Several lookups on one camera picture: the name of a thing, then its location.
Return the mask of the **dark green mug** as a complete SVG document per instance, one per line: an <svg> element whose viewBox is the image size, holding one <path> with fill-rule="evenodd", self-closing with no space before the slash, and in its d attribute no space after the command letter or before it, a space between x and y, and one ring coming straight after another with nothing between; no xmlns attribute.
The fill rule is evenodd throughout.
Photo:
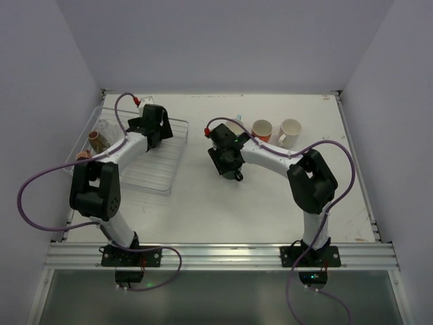
<svg viewBox="0 0 433 325"><path fill-rule="evenodd" d="M225 179L234 180L234 181L238 181L238 182L241 182L244 179L241 167L236 169L236 170L227 171L226 173L223 173L222 176Z"/></svg>

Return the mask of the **light blue mug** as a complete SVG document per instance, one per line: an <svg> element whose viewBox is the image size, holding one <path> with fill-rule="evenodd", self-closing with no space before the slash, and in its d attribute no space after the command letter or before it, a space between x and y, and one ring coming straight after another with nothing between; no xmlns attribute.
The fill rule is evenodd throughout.
<svg viewBox="0 0 433 325"><path fill-rule="evenodd" d="M230 129L236 136L239 136L244 132L240 125L244 125L242 121L242 116L239 114L235 118L231 118L229 121L225 122L225 125Z"/></svg>

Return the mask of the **orange mug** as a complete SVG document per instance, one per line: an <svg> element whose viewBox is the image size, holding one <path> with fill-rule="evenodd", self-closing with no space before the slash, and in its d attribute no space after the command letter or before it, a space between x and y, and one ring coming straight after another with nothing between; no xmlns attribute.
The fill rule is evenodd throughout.
<svg viewBox="0 0 433 325"><path fill-rule="evenodd" d="M254 121L252 124L252 134L263 142L268 142L271 139L273 132L272 124L264 119Z"/></svg>

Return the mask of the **white mug gold rim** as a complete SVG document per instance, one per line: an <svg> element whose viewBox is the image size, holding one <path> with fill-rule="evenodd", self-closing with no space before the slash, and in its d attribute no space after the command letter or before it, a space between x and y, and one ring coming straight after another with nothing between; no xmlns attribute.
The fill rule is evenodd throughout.
<svg viewBox="0 0 433 325"><path fill-rule="evenodd" d="M302 133L302 125L296 119L284 120L279 128L277 145L282 148L292 148Z"/></svg>

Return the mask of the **pink mug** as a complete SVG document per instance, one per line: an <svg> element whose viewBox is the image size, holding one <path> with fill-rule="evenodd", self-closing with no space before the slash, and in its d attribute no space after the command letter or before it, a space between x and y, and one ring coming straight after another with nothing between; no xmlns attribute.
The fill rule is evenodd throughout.
<svg viewBox="0 0 433 325"><path fill-rule="evenodd" d="M92 155L89 150L81 151L76 154L76 160L85 160L90 158L92 158Z"/></svg>

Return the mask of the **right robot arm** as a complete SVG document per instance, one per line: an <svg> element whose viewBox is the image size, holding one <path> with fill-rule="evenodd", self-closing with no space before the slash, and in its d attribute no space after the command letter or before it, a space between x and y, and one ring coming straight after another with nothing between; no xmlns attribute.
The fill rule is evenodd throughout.
<svg viewBox="0 0 433 325"><path fill-rule="evenodd" d="M205 128L204 134L212 140L208 153L219 175L242 181L242 166L256 165L285 177L292 197L303 211L304 234L301 243L320 253L330 245L325 210L334 199L338 182L322 155L314 150L290 158L282 149L253 140L247 133L236 135L221 123L214 129Z"/></svg>

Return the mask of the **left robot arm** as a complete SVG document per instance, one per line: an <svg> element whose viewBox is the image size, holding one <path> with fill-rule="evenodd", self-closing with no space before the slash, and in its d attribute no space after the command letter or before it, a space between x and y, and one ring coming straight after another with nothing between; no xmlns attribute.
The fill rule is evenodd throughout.
<svg viewBox="0 0 433 325"><path fill-rule="evenodd" d="M166 108L146 104L142 115L128 120L121 140L91 161L79 160L74 166L70 207L96 222L114 246L133 250L137 235L120 213L120 174L136 158L172 137Z"/></svg>

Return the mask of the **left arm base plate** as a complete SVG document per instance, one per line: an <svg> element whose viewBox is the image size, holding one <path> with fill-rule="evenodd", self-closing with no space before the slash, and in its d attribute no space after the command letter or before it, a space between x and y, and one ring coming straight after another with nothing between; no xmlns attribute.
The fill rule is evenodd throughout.
<svg viewBox="0 0 433 325"><path fill-rule="evenodd" d="M106 245L99 248L101 266L115 267L114 281L119 287L136 288L143 280L147 267L160 267L162 249L144 253L131 253Z"/></svg>

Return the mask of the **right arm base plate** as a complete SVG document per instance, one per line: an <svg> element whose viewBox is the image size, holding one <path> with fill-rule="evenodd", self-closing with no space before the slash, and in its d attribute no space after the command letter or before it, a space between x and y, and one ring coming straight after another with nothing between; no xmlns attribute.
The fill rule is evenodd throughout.
<svg viewBox="0 0 433 325"><path fill-rule="evenodd" d="M301 240L296 240L290 246L281 246L279 248L281 266L291 268L307 248L308 245ZM299 261L296 268L314 268L313 271L299 271L298 277L303 285L319 290L327 284L328 269L341 266L338 247L331 245L331 240L328 239L324 247L318 250L312 248Z"/></svg>

